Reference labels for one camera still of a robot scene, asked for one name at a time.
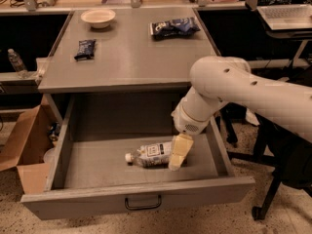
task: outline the speckled floor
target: speckled floor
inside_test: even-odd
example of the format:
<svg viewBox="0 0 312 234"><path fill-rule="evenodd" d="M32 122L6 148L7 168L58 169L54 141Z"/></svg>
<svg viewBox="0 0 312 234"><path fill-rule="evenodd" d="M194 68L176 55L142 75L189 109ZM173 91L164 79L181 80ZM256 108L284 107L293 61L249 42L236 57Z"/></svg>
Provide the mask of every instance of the speckled floor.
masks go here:
<svg viewBox="0 0 312 234"><path fill-rule="evenodd" d="M3 119L1 151L17 115L0 115ZM256 127L235 123L234 128L238 146L227 146L232 150L251 150ZM256 182L240 203L48 221L41 221L20 203L22 189L17 172L1 172L0 233L312 233L312 199L305 192L284 185L281 185L266 219L254 221L252 206L262 204L271 182L272 169L238 160L233 160L232 164L237 176L253 176Z"/></svg>

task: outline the drawer handle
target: drawer handle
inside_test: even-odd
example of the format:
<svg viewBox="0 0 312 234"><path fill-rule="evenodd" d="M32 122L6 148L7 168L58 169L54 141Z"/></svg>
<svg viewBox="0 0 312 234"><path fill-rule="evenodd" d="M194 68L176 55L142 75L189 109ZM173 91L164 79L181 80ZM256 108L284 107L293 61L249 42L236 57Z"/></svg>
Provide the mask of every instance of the drawer handle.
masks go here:
<svg viewBox="0 0 312 234"><path fill-rule="evenodd" d="M155 205L151 206L139 206L139 207L132 207L129 204L129 199L125 199L125 206L129 211L140 211L140 210L150 210L150 209L156 209L159 208L162 204L162 196L158 195L158 202Z"/></svg>

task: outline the drawer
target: drawer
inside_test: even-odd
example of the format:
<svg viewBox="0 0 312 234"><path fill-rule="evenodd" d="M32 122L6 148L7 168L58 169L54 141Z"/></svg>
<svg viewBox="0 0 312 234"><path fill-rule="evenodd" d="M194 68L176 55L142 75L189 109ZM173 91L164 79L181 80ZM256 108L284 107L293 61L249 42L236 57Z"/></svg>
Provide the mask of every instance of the drawer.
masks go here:
<svg viewBox="0 0 312 234"><path fill-rule="evenodd" d="M234 176L214 118L180 170L126 163L126 153L177 134L171 112L186 92L72 95L45 191L22 203L53 219L241 201L254 179Z"/></svg>

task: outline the cardboard box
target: cardboard box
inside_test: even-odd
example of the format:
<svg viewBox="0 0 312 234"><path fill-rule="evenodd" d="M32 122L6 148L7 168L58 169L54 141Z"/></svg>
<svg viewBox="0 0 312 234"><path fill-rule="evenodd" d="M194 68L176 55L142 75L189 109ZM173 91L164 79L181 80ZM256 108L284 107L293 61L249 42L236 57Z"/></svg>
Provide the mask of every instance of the cardboard box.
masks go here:
<svg viewBox="0 0 312 234"><path fill-rule="evenodd" d="M0 153L0 171L17 168L25 194L44 190L50 164L43 162L43 156L53 147L48 130L54 122L56 117L43 97L40 105L19 116Z"/></svg>

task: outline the robotic hand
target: robotic hand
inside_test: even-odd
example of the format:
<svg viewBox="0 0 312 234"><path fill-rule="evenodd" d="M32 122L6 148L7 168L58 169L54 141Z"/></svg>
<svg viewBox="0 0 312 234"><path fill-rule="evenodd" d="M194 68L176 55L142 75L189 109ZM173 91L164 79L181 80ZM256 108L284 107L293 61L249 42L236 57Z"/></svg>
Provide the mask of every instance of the robotic hand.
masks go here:
<svg viewBox="0 0 312 234"><path fill-rule="evenodd" d="M241 58L205 57L190 71L192 87L172 113L180 135L169 168L178 170L210 118L228 102L243 105L312 142L312 88L251 74Z"/></svg>

